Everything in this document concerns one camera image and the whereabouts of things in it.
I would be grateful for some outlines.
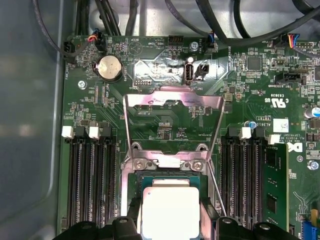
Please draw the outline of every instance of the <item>integrated circuit chip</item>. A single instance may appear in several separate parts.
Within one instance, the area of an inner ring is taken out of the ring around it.
[[[320,66],[314,68],[314,79],[320,81]]]
[[[247,63],[248,70],[260,71],[261,70],[261,57],[250,56]]]
[[[274,214],[277,213],[277,199],[274,196],[268,194],[266,196],[266,207],[273,212]]]

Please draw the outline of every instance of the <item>green circuit board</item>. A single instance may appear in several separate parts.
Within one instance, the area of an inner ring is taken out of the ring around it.
[[[77,47],[86,38],[73,36],[69,40]],[[128,151],[123,96],[150,94],[161,86],[181,86],[183,65],[188,57],[193,57],[194,70],[200,64],[208,64],[209,73],[203,80],[192,82],[190,87],[198,95],[223,96],[226,100],[212,156],[216,175],[219,178],[219,145],[227,128],[239,129],[250,121],[264,128],[266,137],[280,135],[281,143],[287,144],[288,168],[284,174],[288,175],[278,182],[283,185],[281,181],[288,180],[288,223],[295,226],[295,235],[301,237],[302,222],[310,219],[312,203],[320,200],[320,170],[308,168],[309,161],[320,161],[319,138],[308,142],[306,139],[307,133],[318,136],[319,131],[310,128],[304,115],[306,108],[320,105],[319,60],[291,49],[275,48],[272,41],[236,48],[224,47],[217,40],[214,52],[206,54],[206,39],[198,37],[184,37],[181,45],[174,46],[168,44],[168,37],[107,36],[106,40],[106,54],[121,60],[123,78],[111,83],[99,78],[92,64],[100,53],[93,43],[89,45],[75,64],[65,65],[62,125],[112,128],[115,142],[113,215],[120,214],[120,165]],[[190,50],[192,42],[199,44],[199,50]],[[316,42],[297,44],[300,48],[319,50]],[[275,84],[275,76],[283,72],[301,73],[304,83]],[[86,82],[85,89],[78,87],[79,81]],[[194,151],[200,143],[210,144],[217,117],[209,107],[184,107],[180,102],[136,106],[129,111],[132,141],[139,142],[143,149],[161,150],[165,154]],[[70,146],[62,141],[59,231],[67,216],[69,159]]]

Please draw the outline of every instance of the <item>blue connector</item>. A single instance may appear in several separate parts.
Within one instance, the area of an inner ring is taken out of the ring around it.
[[[312,226],[311,222],[302,223],[302,240],[317,240],[317,227]]]

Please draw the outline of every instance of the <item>motherboard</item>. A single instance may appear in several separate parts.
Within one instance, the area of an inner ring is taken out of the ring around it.
[[[72,36],[66,44],[78,48],[86,39]],[[318,42],[297,45],[319,51]],[[106,36],[66,61],[59,233],[85,220],[103,227],[153,178],[188,178],[208,195],[208,176],[168,167],[131,172],[124,195],[129,136],[133,148],[164,155],[212,146],[226,214],[249,229],[267,221],[303,237],[320,200],[319,59],[273,40],[237,48],[213,38]],[[208,97],[209,105],[188,105],[168,88]],[[139,104],[139,95],[161,90],[168,96],[162,104]],[[213,97],[222,108],[211,106]],[[221,210],[217,193],[210,197]]]

